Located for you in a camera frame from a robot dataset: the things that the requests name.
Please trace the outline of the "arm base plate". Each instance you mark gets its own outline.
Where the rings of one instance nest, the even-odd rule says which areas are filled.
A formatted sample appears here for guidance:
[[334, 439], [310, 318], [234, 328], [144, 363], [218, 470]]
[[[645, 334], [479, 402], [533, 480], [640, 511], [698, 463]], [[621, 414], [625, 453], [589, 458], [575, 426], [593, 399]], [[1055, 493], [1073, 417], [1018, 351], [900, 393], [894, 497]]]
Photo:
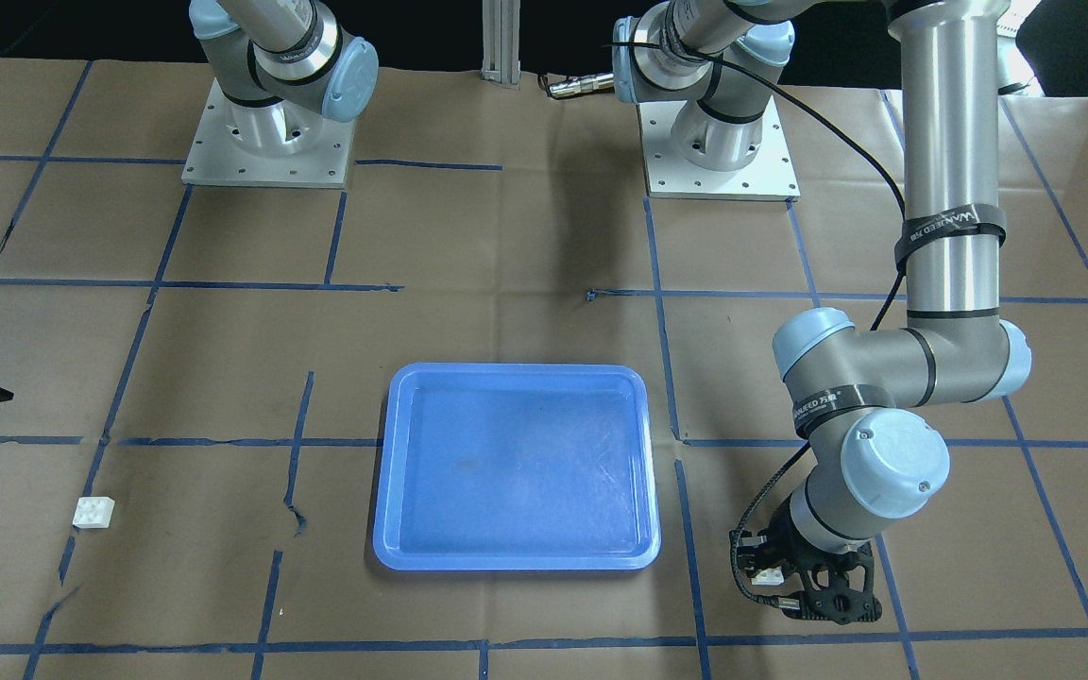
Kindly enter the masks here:
[[746, 124], [712, 119], [695, 102], [642, 103], [636, 113], [650, 197], [781, 202], [802, 196], [772, 96]]
[[344, 190], [354, 132], [354, 122], [323, 119], [290, 102], [242, 107], [215, 81], [181, 180], [214, 188]]

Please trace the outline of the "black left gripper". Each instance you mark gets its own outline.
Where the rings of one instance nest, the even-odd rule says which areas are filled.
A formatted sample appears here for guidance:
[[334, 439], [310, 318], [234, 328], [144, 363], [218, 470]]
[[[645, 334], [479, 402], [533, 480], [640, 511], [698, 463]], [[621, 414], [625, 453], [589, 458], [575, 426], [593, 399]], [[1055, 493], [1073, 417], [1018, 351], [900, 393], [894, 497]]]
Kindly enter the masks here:
[[[757, 570], [769, 569], [798, 577], [800, 588], [780, 595], [761, 594], [746, 585]], [[881, 602], [874, 595], [871, 547], [820, 551], [798, 533], [790, 519], [775, 519], [758, 534], [739, 523], [738, 590], [744, 598], [799, 621], [850, 625], [882, 617]]]

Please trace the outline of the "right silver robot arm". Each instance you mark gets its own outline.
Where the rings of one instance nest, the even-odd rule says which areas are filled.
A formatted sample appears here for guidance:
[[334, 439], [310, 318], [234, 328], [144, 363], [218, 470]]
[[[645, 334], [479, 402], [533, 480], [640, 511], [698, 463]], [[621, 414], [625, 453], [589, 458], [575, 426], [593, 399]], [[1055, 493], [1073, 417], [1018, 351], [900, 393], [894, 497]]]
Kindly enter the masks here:
[[213, 188], [342, 189], [379, 57], [321, 1], [194, 1], [215, 79], [182, 180]]

